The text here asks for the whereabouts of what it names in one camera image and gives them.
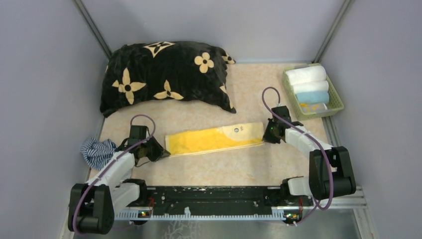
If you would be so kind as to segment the yellow grey towel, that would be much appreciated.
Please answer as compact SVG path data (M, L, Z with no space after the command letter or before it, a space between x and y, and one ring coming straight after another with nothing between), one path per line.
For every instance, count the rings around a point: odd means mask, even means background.
M328 107L325 103L300 104L300 108L304 114L321 114L328 110Z

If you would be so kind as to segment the light blue towel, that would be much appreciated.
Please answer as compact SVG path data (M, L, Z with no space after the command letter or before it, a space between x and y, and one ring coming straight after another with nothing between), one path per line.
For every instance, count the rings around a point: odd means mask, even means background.
M296 98L299 104L329 103L329 94L324 91L298 93Z

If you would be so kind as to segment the pale yellow cream towel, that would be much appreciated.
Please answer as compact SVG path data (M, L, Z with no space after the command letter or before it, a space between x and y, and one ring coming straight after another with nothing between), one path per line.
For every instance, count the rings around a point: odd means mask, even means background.
M262 122L240 123L165 136L165 147L172 157L201 155L263 144Z

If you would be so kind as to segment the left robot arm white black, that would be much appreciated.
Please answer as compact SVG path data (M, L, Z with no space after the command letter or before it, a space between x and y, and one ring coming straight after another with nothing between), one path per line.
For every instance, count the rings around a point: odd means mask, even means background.
M121 210L133 203L143 206L149 200L145 181L123 179L124 175L144 157L155 162L170 155L147 126L131 125L129 137L99 173L71 189L68 229L81 234L107 234Z

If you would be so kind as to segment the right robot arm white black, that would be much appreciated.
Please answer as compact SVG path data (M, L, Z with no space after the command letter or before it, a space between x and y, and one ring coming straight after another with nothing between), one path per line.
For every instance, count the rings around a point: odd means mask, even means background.
M287 186L280 192L281 201L293 205L300 196L311 196L320 201L352 195L356 182L348 150L333 146L312 135L302 123L292 121L286 106L270 109L272 117L264 131L263 141L272 144L285 142L309 162L307 176L286 179Z

